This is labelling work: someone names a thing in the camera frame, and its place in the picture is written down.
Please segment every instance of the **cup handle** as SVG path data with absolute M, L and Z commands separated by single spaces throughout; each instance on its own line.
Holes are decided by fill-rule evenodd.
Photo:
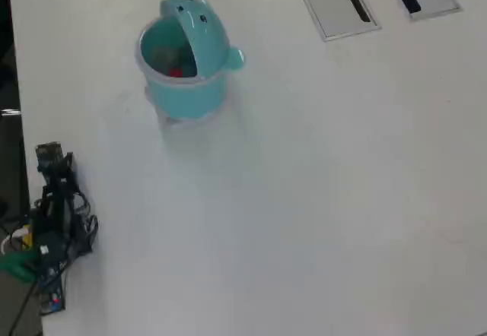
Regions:
M 242 50 L 237 47 L 231 47 L 226 67 L 229 70 L 240 70 L 245 65 L 245 61 L 245 55 Z

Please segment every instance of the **red object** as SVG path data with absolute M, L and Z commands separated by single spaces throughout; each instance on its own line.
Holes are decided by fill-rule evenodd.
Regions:
M 169 76 L 172 78 L 182 78 L 183 70 L 180 68 L 173 68 L 171 71 L 169 71 Z

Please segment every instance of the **black cable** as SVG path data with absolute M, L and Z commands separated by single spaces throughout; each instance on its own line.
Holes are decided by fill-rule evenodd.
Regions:
M 30 286 L 29 291 L 25 295 L 24 300 L 22 301 L 21 307 L 18 310 L 17 315 L 15 316 L 15 319 L 14 319 L 14 322 L 12 323 L 12 326 L 10 327 L 10 331 L 8 332 L 8 336 L 13 336 L 14 335 L 15 329 L 18 326 L 18 322 L 21 320 L 21 317 L 22 317 L 22 315 L 24 314 L 24 311 L 25 311 L 25 307 L 29 303 L 30 296 L 32 296 L 32 293 L 36 289 L 36 286 L 37 286 L 37 281 L 34 281 L 32 283 L 32 285 Z
M 47 283 L 43 284 L 42 288 L 39 289 L 39 293 L 42 293 L 49 286 L 53 285 L 54 282 L 57 281 L 61 277 L 62 273 L 64 273 L 66 270 L 68 270 L 71 265 L 72 265 L 72 262 L 68 260 L 66 262 L 66 265 L 64 265 L 62 267 L 62 269 L 59 269 L 58 273 L 56 275 L 54 275 L 54 277 L 52 277 L 49 281 L 47 281 Z

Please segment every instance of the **plastic container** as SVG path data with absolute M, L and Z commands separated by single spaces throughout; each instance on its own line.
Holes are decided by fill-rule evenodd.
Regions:
M 163 0 L 141 33 L 135 57 L 152 100 L 170 118 L 201 119 L 223 102 L 226 73 L 244 66 L 205 0 Z

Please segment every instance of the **white table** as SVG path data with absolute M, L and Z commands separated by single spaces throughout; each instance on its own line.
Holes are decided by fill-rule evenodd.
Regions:
M 487 330 L 487 0 L 322 43 L 302 0 L 210 0 L 248 65 L 162 128 L 133 57 L 159 0 L 11 0 L 34 146 L 100 218 L 47 336 L 474 336 Z

